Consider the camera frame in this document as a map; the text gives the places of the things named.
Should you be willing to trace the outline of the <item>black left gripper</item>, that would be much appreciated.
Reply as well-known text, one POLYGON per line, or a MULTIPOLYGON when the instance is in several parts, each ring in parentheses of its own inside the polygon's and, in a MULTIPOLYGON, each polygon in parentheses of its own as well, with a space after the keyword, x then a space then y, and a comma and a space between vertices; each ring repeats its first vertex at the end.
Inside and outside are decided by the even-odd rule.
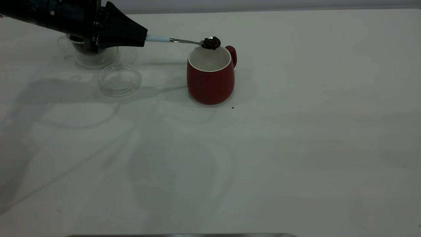
POLYGON ((96 18, 99 0, 34 0, 35 23, 77 37, 91 52, 119 46, 144 47, 148 30, 107 2, 99 13, 99 46, 96 18))

